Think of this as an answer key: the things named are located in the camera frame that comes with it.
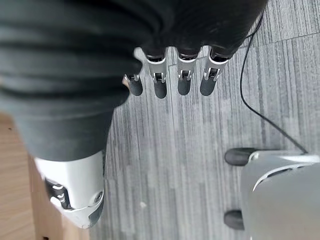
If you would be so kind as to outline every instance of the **wooden floor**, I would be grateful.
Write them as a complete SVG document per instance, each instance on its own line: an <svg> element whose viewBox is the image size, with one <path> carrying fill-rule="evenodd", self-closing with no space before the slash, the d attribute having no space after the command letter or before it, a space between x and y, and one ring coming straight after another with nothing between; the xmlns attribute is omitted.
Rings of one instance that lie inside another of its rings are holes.
<svg viewBox="0 0 320 240"><path fill-rule="evenodd" d="M88 240L49 202L13 121L0 113L0 239Z"/></svg>
<svg viewBox="0 0 320 240"><path fill-rule="evenodd" d="M35 239L28 154L9 117L0 114L0 239Z"/></svg>
<svg viewBox="0 0 320 240"><path fill-rule="evenodd" d="M270 0L244 71L250 104L317 154L319 46L320 0ZM142 96L131 96L115 111L106 147L108 194L92 240L244 239L223 224L224 212L240 207L241 173L224 162L225 151L294 148L241 103L245 50L232 58L210 97L199 92L206 50L187 96L177 91L172 48L165 99L155 97L142 69Z"/></svg>

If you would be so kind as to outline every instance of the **striped carpet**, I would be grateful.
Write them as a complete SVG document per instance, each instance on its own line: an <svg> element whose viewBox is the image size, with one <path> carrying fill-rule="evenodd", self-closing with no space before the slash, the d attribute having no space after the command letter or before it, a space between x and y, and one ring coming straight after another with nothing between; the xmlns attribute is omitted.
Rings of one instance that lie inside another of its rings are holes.
<svg viewBox="0 0 320 240"><path fill-rule="evenodd" d="M223 224L240 207L241 168L224 162L234 147L294 149L242 104L245 46L213 94L200 94L208 48L191 91L178 94L177 55L168 55L168 94L157 99L147 68L143 94L114 114L106 147L104 213L92 240L242 240ZM309 151L320 154L320 0L270 0L244 71L244 96ZM146 60L140 50L137 57Z"/></svg>

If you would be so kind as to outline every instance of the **metal bracket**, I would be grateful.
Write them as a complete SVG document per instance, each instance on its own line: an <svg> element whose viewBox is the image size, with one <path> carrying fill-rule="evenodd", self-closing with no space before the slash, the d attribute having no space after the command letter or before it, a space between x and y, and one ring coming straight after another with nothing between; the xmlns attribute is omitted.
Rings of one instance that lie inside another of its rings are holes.
<svg viewBox="0 0 320 240"><path fill-rule="evenodd" d="M192 74L195 71L196 60L197 58L188 59L188 60L182 59L179 57L179 53L178 53L177 66L178 66L178 77L180 81L191 80Z"/></svg>
<svg viewBox="0 0 320 240"><path fill-rule="evenodd" d="M125 74L124 79L127 80L127 82L136 81L138 82L140 80L139 74Z"/></svg>
<svg viewBox="0 0 320 240"><path fill-rule="evenodd" d="M167 51L165 51L164 58L160 61L152 61L148 58L146 60L149 65L149 70L153 81L155 83L158 81L165 83L167 78Z"/></svg>

